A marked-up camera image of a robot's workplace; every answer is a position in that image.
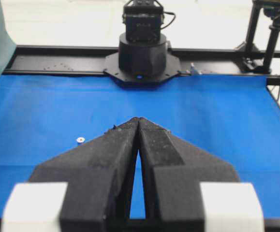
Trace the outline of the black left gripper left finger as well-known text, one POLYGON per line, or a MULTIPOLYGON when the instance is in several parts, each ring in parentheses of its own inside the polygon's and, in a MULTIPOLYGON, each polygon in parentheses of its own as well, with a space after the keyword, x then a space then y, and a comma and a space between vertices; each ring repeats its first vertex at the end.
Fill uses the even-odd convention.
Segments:
POLYGON ((138 122, 134 117, 102 136, 37 165, 30 182, 67 182, 59 216, 64 232, 104 232, 129 218, 138 122))

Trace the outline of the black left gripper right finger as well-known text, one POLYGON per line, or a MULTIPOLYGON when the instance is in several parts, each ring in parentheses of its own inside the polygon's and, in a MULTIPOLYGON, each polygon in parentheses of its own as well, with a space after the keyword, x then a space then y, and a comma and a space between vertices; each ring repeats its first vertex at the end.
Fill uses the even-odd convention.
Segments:
POLYGON ((239 182, 234 167, 165 128, 140 118, 146 216, 159 232, 202 232, 200 182, 239 182))

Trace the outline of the black opposite robot arm base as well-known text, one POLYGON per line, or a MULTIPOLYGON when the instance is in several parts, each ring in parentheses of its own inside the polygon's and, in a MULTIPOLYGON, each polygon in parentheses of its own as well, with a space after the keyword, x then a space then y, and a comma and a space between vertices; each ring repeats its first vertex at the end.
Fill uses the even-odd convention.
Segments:
POLYGON ((125 83, 160 83, 180 74, 179 58, 168 51, 164 7, 157 0, 130 0, 123 6, 125 32, 118 52, 105 58, 104 72, 125 83))

